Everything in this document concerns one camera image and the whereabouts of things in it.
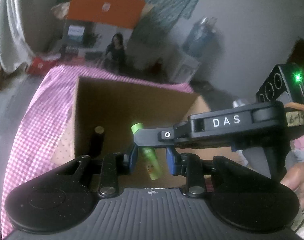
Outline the person's right hand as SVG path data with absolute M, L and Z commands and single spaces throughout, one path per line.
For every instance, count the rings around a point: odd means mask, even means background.
M 294 221 L 301 220 L 302 212 L 304 211 L 304 162 L 294 164 L 280 183 L 297 195 L 300 208 Z

